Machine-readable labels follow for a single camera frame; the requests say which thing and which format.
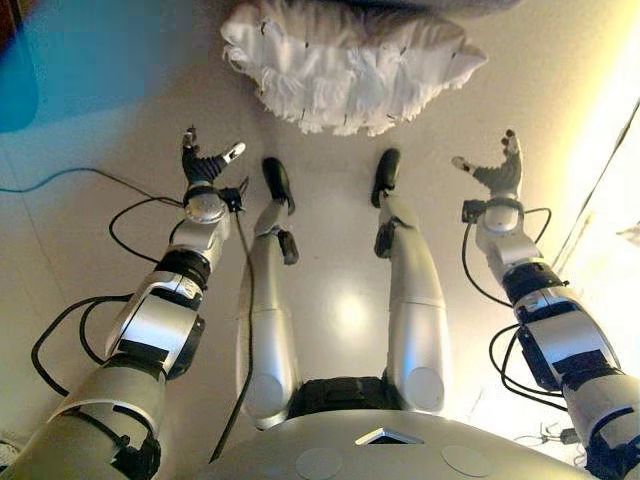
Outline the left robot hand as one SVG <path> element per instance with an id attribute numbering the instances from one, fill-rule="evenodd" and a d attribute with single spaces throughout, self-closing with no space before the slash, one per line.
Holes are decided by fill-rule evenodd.
<path id="1" fill-rule="evenodd" d="M 189 126 L 182 138 L 182 168 L 190 188 L 200 184 L 212 185 L 216 178 L 246 151 L 244 142 L 237 142 L 220 154 L 200 157 L 197 129 Z"/>

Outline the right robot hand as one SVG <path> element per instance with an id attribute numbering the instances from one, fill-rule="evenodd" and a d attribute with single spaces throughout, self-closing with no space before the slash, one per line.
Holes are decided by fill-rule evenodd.
<path id="1" fill-rule="evenodd" d="M 490 192 L 491 198 L 520 198 L 523 165 L 519 139 L 514 130 L 507 129 L 500 140 L 504 161 L 499 166 L 479 166 L 462 156 L 451 159 L 452 165 L 473 177 Z"/>

